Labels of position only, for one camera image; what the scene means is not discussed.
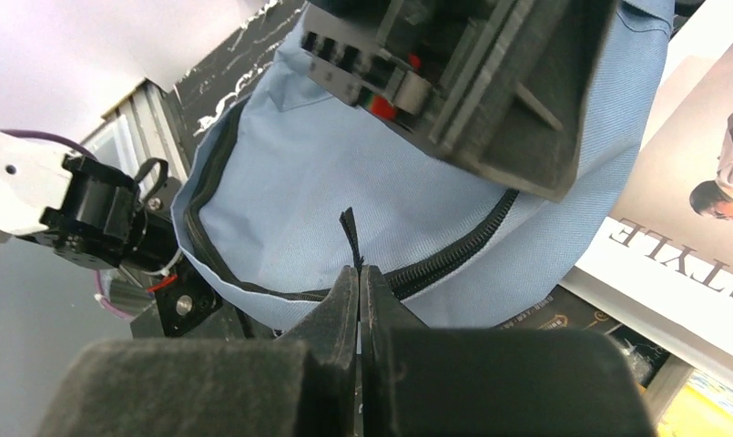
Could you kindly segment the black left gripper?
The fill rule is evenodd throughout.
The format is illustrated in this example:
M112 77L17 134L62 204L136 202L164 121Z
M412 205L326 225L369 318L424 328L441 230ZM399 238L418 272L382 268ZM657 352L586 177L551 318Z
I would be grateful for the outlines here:
M614 1L312 1L310 78L423 153L553 202L577 178Z

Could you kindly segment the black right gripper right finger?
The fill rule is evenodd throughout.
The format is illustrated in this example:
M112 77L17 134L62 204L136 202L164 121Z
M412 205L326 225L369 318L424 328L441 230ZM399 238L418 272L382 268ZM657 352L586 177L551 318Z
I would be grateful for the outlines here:
M360 273L368 436L652 436L623 355L584 330L434 329Z

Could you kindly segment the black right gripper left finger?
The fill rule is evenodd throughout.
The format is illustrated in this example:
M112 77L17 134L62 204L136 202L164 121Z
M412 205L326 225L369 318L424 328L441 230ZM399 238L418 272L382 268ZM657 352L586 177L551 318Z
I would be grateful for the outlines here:
M275 340L111 340L85 348L41 436L351 436L359 272Z

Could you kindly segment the black zipper pull tab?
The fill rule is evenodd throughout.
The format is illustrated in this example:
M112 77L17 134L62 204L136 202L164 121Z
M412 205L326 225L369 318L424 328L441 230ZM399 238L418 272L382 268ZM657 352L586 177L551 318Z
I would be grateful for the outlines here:
M358 272L361 272L364 257L361 255L353 208L344 210L340 215L339 222L351 248L352 265Z

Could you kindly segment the light blue student backpack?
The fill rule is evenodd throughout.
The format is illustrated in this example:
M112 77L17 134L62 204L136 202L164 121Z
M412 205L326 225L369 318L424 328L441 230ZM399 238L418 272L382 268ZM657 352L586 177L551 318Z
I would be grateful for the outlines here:
M639 153L674 3L616 11L587 104L577 180L560 203L430 158L308 76L296 25L242 105L214 123L171 215L184 255L229 303L274 330L315 308L351 247L411 273L402 302L434 327L491 328L543 300L586 251Z

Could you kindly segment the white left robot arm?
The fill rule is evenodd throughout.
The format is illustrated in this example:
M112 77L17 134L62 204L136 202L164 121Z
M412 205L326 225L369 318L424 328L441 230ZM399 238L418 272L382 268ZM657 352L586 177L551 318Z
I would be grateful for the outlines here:
M477 255L516 200L562 201L580 178L582 128L615 1L312 1L303 75L425 155L503 185L472 230L390 270L400 300ZM128 175L75 150L28 152L0 130L0 231L93 270L182 272L168 218L149 201L168 162Z

